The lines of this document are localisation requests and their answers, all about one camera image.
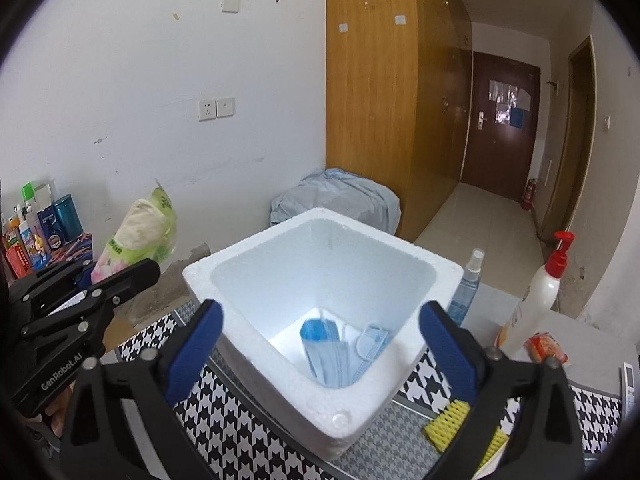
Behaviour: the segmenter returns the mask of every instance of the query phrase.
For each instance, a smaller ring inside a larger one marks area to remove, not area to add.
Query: white remote control
[[[620,368],[620,373],[622,373],[622,420],[625,420],[636,405],[634,368],[629,363],[624,363]]]

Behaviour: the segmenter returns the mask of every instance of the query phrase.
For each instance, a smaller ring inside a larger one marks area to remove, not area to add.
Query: tiled floor
[[[543,264],[531,214],[467,184],[458,184],[415,244],[463,267],[474,248],[484,249],[481,281],[514,296]]]

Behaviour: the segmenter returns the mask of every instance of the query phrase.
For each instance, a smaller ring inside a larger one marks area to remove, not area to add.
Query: wooden wardrobe
[[[460,180],[471,92],[462,0],[326,0],[326,166],[400,197],[414,241]]]

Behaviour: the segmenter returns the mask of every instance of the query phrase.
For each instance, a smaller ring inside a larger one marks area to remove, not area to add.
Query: screw
[[[549,368],[553,368],[553,370],[558,370],[560,367],[560,361],[558,361],[558,358],[551,355],[545,359],[545,365]]]
[[[85,370],[93,370],[98,365],[98,359],[95,357],[88,357],[84,361],[82,361],[82,368]]]
[[[140,352],[140,357],[142,357],[143,361],[153,361],[156,357],[158,357],[158,349],[145,348],[142,352]]]
[[[489,346],[484,349],[485,355],[491,359],[491,361],[499,361],[502,359],[502,350],[496,348],[495,346]]]

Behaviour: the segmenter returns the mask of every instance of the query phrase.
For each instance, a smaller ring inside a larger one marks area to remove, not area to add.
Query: white foam box
[[[462,268],[436,254],[316,208],[212,254],[183,272],[197,300],[224,311],[218,350],[242,384],[300,444],[324,460],[364,432],[425,349],[421,306],[449,305]],[[355,384],[311,377],[296,330],[318,309],[394,337]]]

